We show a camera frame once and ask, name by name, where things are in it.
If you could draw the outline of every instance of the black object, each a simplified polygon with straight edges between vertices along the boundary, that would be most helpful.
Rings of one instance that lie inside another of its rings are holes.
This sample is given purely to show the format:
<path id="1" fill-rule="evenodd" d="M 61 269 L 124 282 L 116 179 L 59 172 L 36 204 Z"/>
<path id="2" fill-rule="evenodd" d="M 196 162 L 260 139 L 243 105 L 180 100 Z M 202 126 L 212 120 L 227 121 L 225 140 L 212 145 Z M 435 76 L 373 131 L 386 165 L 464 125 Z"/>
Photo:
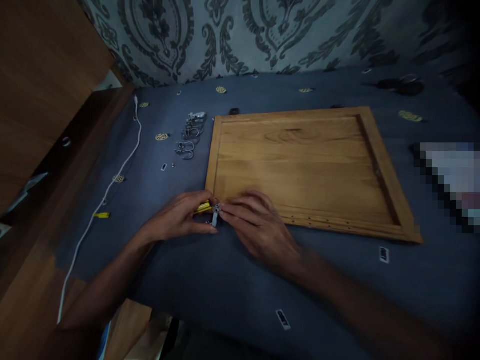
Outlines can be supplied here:
<path id="1" fill-rule="evenodd" d="M 425 89 L 422 79 L 414 74 L 401 78 L 383 79 L 377 83 L 364 82 L 362 85 L 373 86 L 381 90 L 390 90 L 403 96 L 416 96 Z"/>

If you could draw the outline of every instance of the charging cable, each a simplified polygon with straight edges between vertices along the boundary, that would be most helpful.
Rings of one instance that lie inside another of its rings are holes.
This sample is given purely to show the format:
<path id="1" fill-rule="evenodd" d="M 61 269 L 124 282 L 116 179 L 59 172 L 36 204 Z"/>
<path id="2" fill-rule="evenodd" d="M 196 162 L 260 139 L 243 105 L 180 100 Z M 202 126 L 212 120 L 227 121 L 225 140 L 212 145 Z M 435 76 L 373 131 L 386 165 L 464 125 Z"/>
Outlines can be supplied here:
<path id="1" fill-rule="evenodd" d="M 136 143 L 136 146 L 135 148 L 133 149 L 133 151 L 131 152 L 130 156 L 125 160 L 125 162 L 123 163 L 123 165 L 121 166 L 120 170 L 118 171 L 118 174 L 113 178 L 112 182 L 110 183 L 110 185 L 108 185 L 108 187 L 106 188 L 106 191 L 105 191 L 105 195 L 103 196 L 103 198 L 101 199 L 100 201 L 100 204 L 98 204 L 98 206 L 96 207 L 95 211 L 93 212 L 93 214 L 96 214 L 99 212 L 100 208 L 102 207 L 102 205 L 104 205 L 105 201 L 107 200 L 107 195 L 109 194 L 109 191 L 110 191 L 110 188 L 112 187 L 112 185 L 115 183 L 115 179 L 118 179 L 118 177 L 122 174 L 122 171 L 125 167 L 125 165 L 129 162 L 129 160 L 132 158 L 132 156 L 135 154 L 135 152 L 137 151 L 137 149 L 139 148 L 139 145 L 140 145 L 140 134 L 142 133 L 142 124 L 140 123 L 140 120 L 139 120 L 139 115 L 138 115 L 138 110 L 139 110 L 139 99 L 137 98 L 137 95 L 135 95 L 135 117 L 133 118 L 133 121 L 136 121 L 138 122 L 138 125 L 140 126 L 140 130 L 138 131 L 138 142 Z M 61 298 L 60 298 L 60 308 L 58 309 L 58 319 L 56 321 L 57 324 L 60 323 L 60 320 L 62 320 L 62 311 L 63 311 L 63 308 L 64 308 L 64 301 L 65 301 L 65 290 L 67 288 L 67 282 L 69 281 L 69 278 L 70 278 L 70 275 L 72 274 L 72 270 L 74 269 L 74 266 L 75 266 L 75 262 L 77 261 L 77 256 L 79 254 L 79 250 L 80 250 L 80 246 L 82 245 L 82 242 L 84 241 L 85 237 L 87 236 L 87 233 L 89 232 L 90 230 L 90 227 L 92 226 L 92 223 L 94 221 L 94 215 L 92 214 L 91 218 L 90 218 L 90 222 L 88 223 L 88 226 L 86 227 L 85 229 L 85 232 L 83 233 L 83 235 L 81 236 L 80 238 L 80 241 L 78 242 L 78 244 L 76 245 L 76 249 L 75 249 L 75 253 L 73 254 L 73 259 L 71 261 L 71 265 L 70 265 L 70 270 L 68 271 L 68 273 L 66 274 L 66 277 L 65 277 L 65 281 L 63 282 L 63 288 L 61 289 Z"/>

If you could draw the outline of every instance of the wall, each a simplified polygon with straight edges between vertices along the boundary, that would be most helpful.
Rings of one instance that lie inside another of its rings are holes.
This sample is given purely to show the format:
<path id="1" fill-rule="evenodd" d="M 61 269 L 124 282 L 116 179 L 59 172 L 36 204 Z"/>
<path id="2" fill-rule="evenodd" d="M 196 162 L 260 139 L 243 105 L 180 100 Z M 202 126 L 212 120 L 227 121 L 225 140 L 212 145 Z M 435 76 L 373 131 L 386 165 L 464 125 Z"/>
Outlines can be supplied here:
<path id="1" fill-rule="evenodd" d="M 78 0 L 140 87 L 413 61 L 460 82 L 472 54 L 444 0 Z"/>

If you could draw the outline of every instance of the wooden board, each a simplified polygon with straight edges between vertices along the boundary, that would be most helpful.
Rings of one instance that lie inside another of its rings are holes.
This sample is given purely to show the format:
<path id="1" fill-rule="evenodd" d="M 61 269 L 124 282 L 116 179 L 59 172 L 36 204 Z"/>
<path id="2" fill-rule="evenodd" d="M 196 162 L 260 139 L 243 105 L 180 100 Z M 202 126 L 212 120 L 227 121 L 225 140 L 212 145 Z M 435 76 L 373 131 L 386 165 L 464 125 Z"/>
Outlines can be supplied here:
<path id="1" fill-rule="evenodd" d="M 75 0 L 3 0 L 0 33 L 3 214 L 114 59 Z"/>
<path id="2" fill-rule="evenodd" d="M 217 116 L 205 188 L 259 190 L 289 225 L 423 242 L 368 107 Z"/>

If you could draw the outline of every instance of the wooden furniture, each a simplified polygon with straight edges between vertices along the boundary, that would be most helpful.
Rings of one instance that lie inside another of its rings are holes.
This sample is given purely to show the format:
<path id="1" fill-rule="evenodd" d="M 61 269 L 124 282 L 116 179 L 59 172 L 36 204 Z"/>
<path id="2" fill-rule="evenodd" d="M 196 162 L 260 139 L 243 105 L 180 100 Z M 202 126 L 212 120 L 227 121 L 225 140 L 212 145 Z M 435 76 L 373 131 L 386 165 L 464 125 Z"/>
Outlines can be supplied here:
<path id="1" fill-rule="evenodd" d="M 2 217 L 12 229 L 0 239 L 0 359 L 36 359 L 56 326 L 65 279 L 55 249 L 134 86 L 120 78 L 122 88 L 93 92 L 112 67 L 120 75 L 76 0 L 2 1 L 0 32 L 0 215 L 33 173 L 49 173 Z M 64 311 L 85 286 L 70 278 Z M 112 328 L 114 349 L 128 351 L 141 336 L 150 310 L 139 307 L 122 308 L 116 323 L 134 326 Z"/>
<path id="2" fill-rule="evenodd" d="M 75 0 L 5 0 L 0 11 L 0 215 L 114 59 Z"/>
<path id="3" fill-rule="evenodd" d="M 217 116 L 206 189 L 256 189 L 289 225 L 422 243 L 368 107 Z"/>

